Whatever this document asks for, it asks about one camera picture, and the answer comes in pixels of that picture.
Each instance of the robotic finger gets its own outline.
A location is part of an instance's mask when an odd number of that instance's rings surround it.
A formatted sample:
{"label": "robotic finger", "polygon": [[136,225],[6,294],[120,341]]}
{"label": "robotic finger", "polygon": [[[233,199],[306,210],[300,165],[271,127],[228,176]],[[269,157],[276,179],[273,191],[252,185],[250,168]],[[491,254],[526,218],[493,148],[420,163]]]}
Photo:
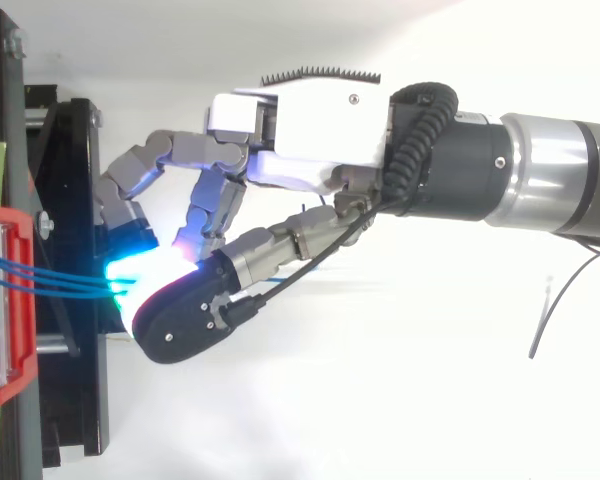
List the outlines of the robotic finger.
{"label": "robotic finger", "polygon": [[[361,216],[312,208],[269,228],[255,228],[213,252],[197,270],[154,293],[133,319],[133,335],[147,356],[175,363],[228,337],[262,305],[229,310],[230,296],[274,276],[293,260],[315,258]],[[362,229],[352,235],[357,240]]]}

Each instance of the metal fitting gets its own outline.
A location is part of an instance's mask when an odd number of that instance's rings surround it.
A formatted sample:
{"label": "metal fitting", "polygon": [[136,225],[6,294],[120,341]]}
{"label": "metal fitting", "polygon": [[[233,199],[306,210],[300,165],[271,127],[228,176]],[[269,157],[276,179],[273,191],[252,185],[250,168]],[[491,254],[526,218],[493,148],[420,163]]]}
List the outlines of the metal fitting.
{"label": "metal fitting", "polygon": [[43,240],[47,240],[49,235],[56,228],[56,224],[49,218],[49,214],[44,210],[38,214],[38,234]]}
{"label": "metal fitting", "polygon": [[16,60],[22,60],[27,57],[25,44],[27,43],[27,34],[21,28],[14,28],[7,34],[4,41],[4,50]]}
{"label": "metal fitting", "polygon": [[102,128],[102,111],[91,110],[91,125],[94,128]]}

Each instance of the thin black wire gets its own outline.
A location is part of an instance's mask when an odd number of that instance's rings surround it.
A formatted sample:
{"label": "thin black wire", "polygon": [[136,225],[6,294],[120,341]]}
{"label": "thin black wire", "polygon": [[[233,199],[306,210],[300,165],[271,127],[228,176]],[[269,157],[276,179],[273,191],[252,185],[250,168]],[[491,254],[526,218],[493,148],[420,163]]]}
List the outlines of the thin black wire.
{"label": "thin black wire", "polygon": [[596,252],[596,254],[593,257],[591,257],[589,260],[584,262],[580,266],[580,268],[578,268],[578,270],[576,270],[575,273],[573,275],[571,275],[571,278],[567,281],[567,283],[564,284],[564,286],[562,287],[562,290],[560,290],[560,293],[558,293],[558,296],[551,304],[549,311],[544,316],[544,318],[542,318],[540,320],[540,323],[538,324],[538,330],[536,330],[536,335],[535,335],[535,337],[533,337],[533,342],[531,343],[531,348],[529,349],[529,358],[530,359],[533,359],[536,356],[536,352],[538,351],[538,346],[540,345],[540,340],[542,340],[542,334],[544,333],[545,329],[547,328],[549,319],[551,318],[551,315],[553,315],[553,312],[555,311],[556,307],[558,306],[558,303],[560,303],[560,299],[562,299],[562,296],[566,293],[566,291],[571,286],[573,281],[576,278],[578,278],[578,275],[580,275],[580,273],[582,273],[582,271],[585,268],[587,268],[594,260],[596,260],[598,258],[600,258],[600,252]]}
{"label": "thin black wire", "polygon": [[325,248],[322,252],[320,252],[318,255],[316,255],[313,260],[311,260],[309,263],[305,264],[298,271],[294,272],[292,275],[287,277],[284,282],[279,283],[278,285],[273,287],[271,290],[260,295],[258,298],[258,308],[263,307],[273,297],[275,297],[279,293],[282,293],[284,290],[286,290],[291,285],[293,285],[298,280],[300,280],[302,277],[304,277],[311,270],[313,270],[318,265],[320,265],[324,260],[327,259],[327,257],[329,257],[332,253],[334,253],[336,250],[338,250],[338,248],[340,248],[342,245],[344,245],[344,243],[347,240],[349,240],[349,238],[351,238],[354,233],[356,233],[360,228],[362,228],[376,214],[382,212],[383,210],[391,208],[392,206],[394,206],[394,203],[388,203],[388,204],[378,203],[375,207],[371,208],[367,213],[365,213],[364,215],[361,215],[355,222],[353,222],[351,225],[349,225],[349,228],[347,228],[342,235],[340,235],[337,239],[335,239],[333,241],[333,243],[331,243],[331,245],[329,245],[327,248]]}

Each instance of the black frame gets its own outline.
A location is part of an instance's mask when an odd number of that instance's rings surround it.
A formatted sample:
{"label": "black frame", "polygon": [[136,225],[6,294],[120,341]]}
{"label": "black frame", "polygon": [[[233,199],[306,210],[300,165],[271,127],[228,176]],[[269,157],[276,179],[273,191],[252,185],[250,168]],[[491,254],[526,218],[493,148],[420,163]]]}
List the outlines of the black frame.
{"label": "black frame", "polygon": [[[101,275],[100,229],[94,226],[92,184],[99,176],[96,108],[87,99],[56,101],[55,86],[26,86],[26,104],[47,109],[28,128],[29,169],[44,210],[55,223],[38,236],[36,263],[78,275]],[[86,456],[109,444],[105,301],[39,298],[39,334],[60,333],[68,354],[38,355],[43,465],[60,466],[60,447],[84,445]]]}

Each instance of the silver arm segment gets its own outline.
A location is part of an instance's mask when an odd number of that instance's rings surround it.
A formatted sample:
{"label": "silver arm segment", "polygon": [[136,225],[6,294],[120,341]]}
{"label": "silver arm segment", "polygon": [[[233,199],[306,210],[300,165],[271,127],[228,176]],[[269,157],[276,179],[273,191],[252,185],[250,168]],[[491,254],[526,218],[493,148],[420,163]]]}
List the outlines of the silver arm segment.
{"label": "silver arm segment", "polygon": [[[269,228],[255,228],[220,249],[233,263],[240,289],[275,276],[293,260],[309,260],[337,239],[359,216],[350,208],[343,216],[328,205],[293,215]],[[358,240],[362,229],[345,244]]]}

